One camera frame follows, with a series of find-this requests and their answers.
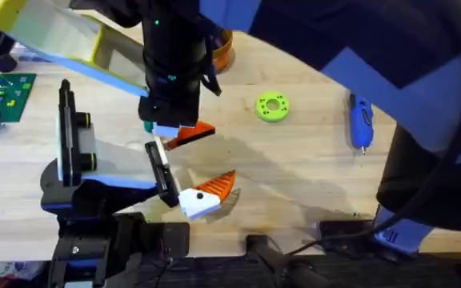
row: cable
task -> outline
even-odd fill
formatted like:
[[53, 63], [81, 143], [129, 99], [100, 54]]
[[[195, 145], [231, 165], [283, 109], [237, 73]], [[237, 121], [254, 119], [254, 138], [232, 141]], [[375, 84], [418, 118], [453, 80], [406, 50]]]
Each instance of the cable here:
[[264, 260], [259, 256], [256, 257], [255, 260], [259, 263], [259, 266], [261, 266], [261, 271], [263, 272], [264, 276], [268, 279], [268, 282], [270, 283], [270, 286], [273, 288], [279, 288], [279, 281], [275, 277], [275, 274], [272, 274], [270, 270], [268, 269], [268, 265], [264, 262]]
[[[204, 267], [204, 270], [219, 270], [223, 266], [225, 266], [229, 262], [234, 262], [240, 259], [243, 259], [244, 256], [239, 256], [239, 257], [232, 257], [230, 259], [224, 259], [219, 263], [211, 265], [211, 267]], [[172, 272], [172, 273], [188, 273], [192, 272], [193, 270], [196, 270], [197, 268], [190, 267], [188, 264], [184, 263], [185, 261], [179, 260], [172, 265], [166, 270], [166, 272]], [[152, 262], [152, 266], [154, 266], [156, 269], [160, 270], [162, 269], [162, 266], [159, 266], [158, 264]]]
[[[451, 3], [449, 1], [441, 1], [441, 3], [444, 3], [443, 13], [447, 16], [444, 19], [444, 21], [448, 22], [452, 29], [455, 29], [454, 32], [456, 37], [461, 40], [461, 7], [455, 5], [451, 8]], [[435, 189], [433, 188], [435, 187], [438, 180], [442, 177], [443, 172], [456, 163], [456, 160], [458, 159], [460, 154], [461, 118], [458, 124], [458, 128], [456, 129], [455, 135], [453, 136], [445, 155], [442, 157], [437, 167], [433, 169], [433, 171], [430, 173], [430, 175], [419, 188], [418, 192], [410, 199], [410, 201], [404, 207], [398, 210], [395, 214], [393, 214], [389, 219], [387, 219], [385, 222], [381, 223], [373, 229], [365, 230], [357, 234], [337, 235], [315, 240], [313, 242], [307, 243], [304, 246], [301, 246], [296, 250], [289, 252], [287, 255], [295, 255], [314, 245], [321, 245], [324, 242], [331, 242], [336, 240], [349, 240], [354, 238], [365, 238], [371, 236], [372, 234], [376, 234], [382, 230], [388, 229], [400, 220], [408, 217], [411, 213], [413, 213], [413, 211], [421, 208], [421, 206], [426, 203], [426, 201], [435, 193]]]
[[165, 274], [166, 268], [169, 266], [168, 263], [165, 263], [165, 266], [161, 269], [161, 271], [158, 274], [158, 279], [156, 279], [156, 284], [154, 285], [154, 288], [158, 288], [159, 286], [159, 280], [161, 280], [161, 277]]
[[280, 245], [271, 236], [269, 235], [265, 235], [265, 236], [268, 238], [269, 242], [273, 244], [273, 246], [278, 252], [283, 253], [282, 248], [280, 248]]

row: green circuit board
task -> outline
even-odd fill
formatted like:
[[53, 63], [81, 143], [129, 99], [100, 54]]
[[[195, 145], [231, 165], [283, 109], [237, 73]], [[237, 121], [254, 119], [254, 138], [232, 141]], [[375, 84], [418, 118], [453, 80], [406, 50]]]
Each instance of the green circuit board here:
[[19, 122], [36, 74], [0, 74], [0, 122]]

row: light wood surface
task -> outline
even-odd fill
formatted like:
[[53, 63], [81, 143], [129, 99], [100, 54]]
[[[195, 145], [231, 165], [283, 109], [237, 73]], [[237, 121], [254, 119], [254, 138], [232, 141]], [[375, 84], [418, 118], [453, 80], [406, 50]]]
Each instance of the light wood surface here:
[[[140, 39], [141, 31], [126, 32]], [[394, 122], [375, 111], [375, 140], [366, 156], [349, 147], [346, 90], [322, 74], [245, 34], [235, 34], [235, 61], [220, 74], [223, 93], [201, 95], [200, 119], [217, 134], [169, 154], [182, 186], [236, 169], [235, 192], [224, 207], [191, 222], [190, 256], [243, 254], [247, 234], [269, 234], [288, 251], [312, 239], [323, 219], [372, 218], [375, 193]], [[54, 64], [21, 63], [16, 72], [37, 73], [20, 123], [0, 130], [0, 260], [49, 259], [58, 224], [41, 210], [40, 174], [55, 157], [58, 88], [68, 78], [78, 110], [91, 112], [95, 134], [109, 150], [146, 161], [146, 136], [138, 98]], [[254, 114], [255, 99], [277, 90], [291, 102], [278, 124]], [[144, 179], [150, 171], [119, 167]], [[184, 221], [179, 209], [157, 198], [137, 205], [154, 221]], [[461, 233], [437, 230], [423, 252], [461, 251]]]

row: black mount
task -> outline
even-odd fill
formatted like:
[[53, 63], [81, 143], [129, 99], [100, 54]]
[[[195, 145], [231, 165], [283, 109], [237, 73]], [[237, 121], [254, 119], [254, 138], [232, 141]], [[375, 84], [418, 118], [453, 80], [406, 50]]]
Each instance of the black mount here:
[[142, 258], [182, 258], [188, 254], [188, 223], [147, 223], [141, 213], [116, 214], [134, 204], [159, 195], [170, 207], [178, 205], [178, 191], [168, 166], [159, 157], [155, 142], [146, 152], [156, 177], [156, 187], [137, 189], [109, 186], [82, 178], [85, 171], [97, 170], [95, 154], [79, 150], [78, 130], [90, 128], [90, 115], [75, 110], [74, 92], [63, 80], [59, 91], [58, 159], [42, 172], [42, 208], [57, 215], [58, 243], [50, 265], [48, 287], [68, 282], [91, 281], [93, 287], [128, 287]]
[[266, 235], [247, 236], [247, 256], [264, 264], [267, 271], [277, 280], [277, 284], [281, 286], [297, 288], [335, 287], [325, 278], [317, 275], [315, 268], [310, 263], [270, 248]]

